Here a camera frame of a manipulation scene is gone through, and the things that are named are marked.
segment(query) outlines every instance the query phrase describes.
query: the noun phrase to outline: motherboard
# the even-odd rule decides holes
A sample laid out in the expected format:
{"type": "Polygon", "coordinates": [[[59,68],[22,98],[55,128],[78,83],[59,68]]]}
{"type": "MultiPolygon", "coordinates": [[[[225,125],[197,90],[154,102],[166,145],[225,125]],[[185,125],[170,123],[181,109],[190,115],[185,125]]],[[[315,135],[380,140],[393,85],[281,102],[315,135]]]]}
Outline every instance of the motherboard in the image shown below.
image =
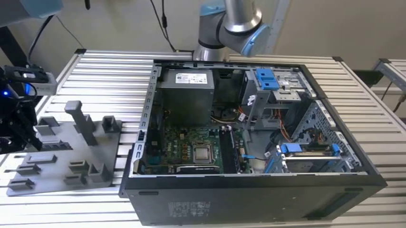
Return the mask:
{"type": "Polygon", "coordinates": [[[231,131],[226,139],[222,129],[166,127],[162,138],[151,141],[151,148],[160,149],[150,150],[146,174],[194,174],[197,168],[207,169],[207,174],[227,173],[230,169],[249,172],[249,161],[241,156],[246,152],[242,131],[231,131]]]}

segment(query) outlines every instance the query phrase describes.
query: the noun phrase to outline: wire bundle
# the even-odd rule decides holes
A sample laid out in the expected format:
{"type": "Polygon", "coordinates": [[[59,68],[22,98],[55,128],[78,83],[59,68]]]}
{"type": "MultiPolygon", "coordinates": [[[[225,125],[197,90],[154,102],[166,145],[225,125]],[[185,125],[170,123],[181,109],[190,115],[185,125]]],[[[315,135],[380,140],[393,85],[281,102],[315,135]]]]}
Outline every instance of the wire bundle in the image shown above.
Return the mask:
{"type": "Polygon", "coordinates": [[[291,137],[290,137],[290,134],[287,133],[286,129],[285,129],[285,125],[283,125],[283,120],[282,120],[282,115],[281,115],[281,109],[278,109],[277,111],[277,115],[278,115],[278,118],[281,120],[281,133],[283,135],[283,138],[291,143],[291,137]]]}

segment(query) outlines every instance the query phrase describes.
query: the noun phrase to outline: blue led light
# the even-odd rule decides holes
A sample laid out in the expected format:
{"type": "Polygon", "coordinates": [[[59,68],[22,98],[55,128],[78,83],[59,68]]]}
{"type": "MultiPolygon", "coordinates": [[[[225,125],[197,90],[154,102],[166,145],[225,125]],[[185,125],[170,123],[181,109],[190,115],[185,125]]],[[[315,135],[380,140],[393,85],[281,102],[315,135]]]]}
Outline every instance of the blue led light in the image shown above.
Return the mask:
{"type": "Polygon", "coordinates": [[[24,85],[24,92],[26,92],[27,95],[30,94],[30,89],[31,89],[31,86],[30,86],[28,83],[26,83],[26,85],[24,85]]]}

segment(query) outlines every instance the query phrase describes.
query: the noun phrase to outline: blue plastic latch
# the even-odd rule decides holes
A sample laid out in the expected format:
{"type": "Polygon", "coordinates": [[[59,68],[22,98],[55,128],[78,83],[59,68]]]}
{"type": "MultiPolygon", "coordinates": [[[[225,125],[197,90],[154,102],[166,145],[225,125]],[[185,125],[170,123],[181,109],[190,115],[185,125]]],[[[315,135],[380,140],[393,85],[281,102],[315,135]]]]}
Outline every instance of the blue plastic latch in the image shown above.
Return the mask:
{"type": "Polygon", "coordinates": [[[331,149],[333,149],[333,156],[338,156],[341,154],[341,147],[334,143],[331,145],[331,149]]]}
{"type": "Polygon", "coordinates": [[[287,147],[285,144],[281,145],[281,151],[282,153],[287,153],[287,147]]]}
{"type": "Polygon", "coordinates": [[[269,162],[269,164],[267,164],[267,166],[266,166],[266,171],[265,171],[265,173],[269,173],[269,171],[270,171],[270,169],[271,169],[271,167],[273,167],[274,162],[275,162],[274,159],[269,162]]]}
{"type": "Polygon", "coordinates": [[[275,79],[275,75],[271,69],[257,69],[257,78],[261,84],[261,88],[263,90],[278,90],[279,89],[279,83],[275,79]]]}
{"type": "Polygon", "coordinates": [[[255,159],[257,157],[254,155],[242,154],[243,158],[255,159]]]}
{"type": "Polygon", "coordinates": [[[302,152],[301,144],[287,143],[287,144],[283,144],[283,145],[286,145],[286,149],[287,149],[289,153],[302,152]]]}

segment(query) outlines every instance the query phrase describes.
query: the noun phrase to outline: power cable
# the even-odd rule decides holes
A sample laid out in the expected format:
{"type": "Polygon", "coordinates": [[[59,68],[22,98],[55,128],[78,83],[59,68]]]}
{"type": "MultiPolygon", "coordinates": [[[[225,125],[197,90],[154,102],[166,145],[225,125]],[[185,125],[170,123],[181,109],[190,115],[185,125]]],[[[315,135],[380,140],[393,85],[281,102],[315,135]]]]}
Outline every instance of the power cable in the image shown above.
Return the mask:
{"type": "Polygon", "coordinates": [[[67,30],[67,32],[71,34],[71,36],[74,37],[74,39],[78,41],[80,47],[84,49],[84,46],[82,45],[79,39],[76,38],[76,36],[74,35],[74,33],[68,30],[68,28],[64,26],[64,23],[63,23],[62,19],[59,18],[59,16],[56,16],[56,19],[59,20],[60,24],[63,25],[64,30],[67,30]]]}
{"type": "Polygon", "coordinates": [[[40,34],[43,33],[44,31],[44,28],[46,26],[48,25],[51,19],[54,18],[54,15],[48,16],[43,25],[40,26],[39,30],[38,30],[38,35],[36,35],[36,38],[34,39],[32,41],[32,44],[31,44],[31,47],[30,47],[30,51],[28,51],[28,55],[27,55],[27,63],[30,66],[32,66],[32,63],[31,63],[31,55],[32,55],[32,51],[34,51],[34,48],[36,47],[36,44],[38,44],[38,41],[39,41],[39,37],[40,37],[40,34]]]}
{"type": "Polygon", "coordinates": [[[150,2],[151,2],[151,5],[152,5],[152,8],[154,8],[154,12],[155,12],[159,28],[160,28],[160,31],[163,32],[164,39],[167,40],[173,51],[177,52],[177,49],[174,48],[173,43],[171,43],[169,37],[166,36],[166,32],[164,32],[163,25],[162,25],[160,20],[159,20],[159,16],[158,16],[158,12],[156,12],[156,7],[155,7],[155,4],[154,4],[154,1],[150,0],[150,2]]]}
{"type": "Polygon", "coordinates": [[[381,98],[382,101],[384,101],[385,95],[386,95],[388,90],[389,90],[389,88],[392,87],[392,85],[393,85],[393,82],[390,82],[390,84],[389,84],[388,87],[386,87],[385,93],[384,93],[382,98],[381,98]]]}
{"type": "Polygon", "coordinates": [[[398,111],[398,109],[400,109],[400,106],[401,106],[401,101],[398,102],[398,104],[396,105],[396,107],[394,107],[394,110],[393,110],[393,112],[396,113],[396,111],[398,111]]]}

